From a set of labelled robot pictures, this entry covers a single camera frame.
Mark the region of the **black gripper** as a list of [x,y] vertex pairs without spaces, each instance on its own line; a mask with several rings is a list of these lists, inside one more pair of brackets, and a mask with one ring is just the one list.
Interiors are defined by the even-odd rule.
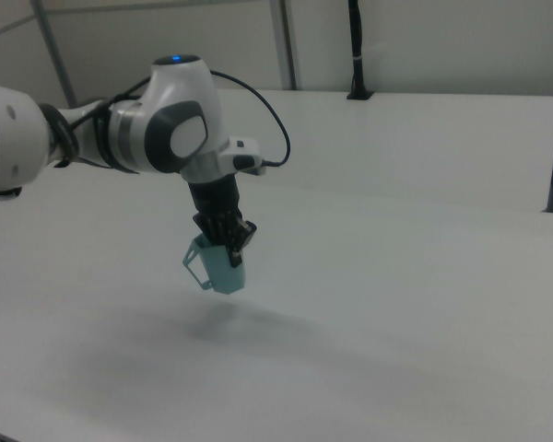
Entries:
[[257,229],[244,221],[239,208],[240,193],[234,177],[223,177],[208,183],[189,183],[197,213],[194,222],[205,236],[215,236],[215,242],[229,246],[229,263],[237,268],[243,263],[243,249]]

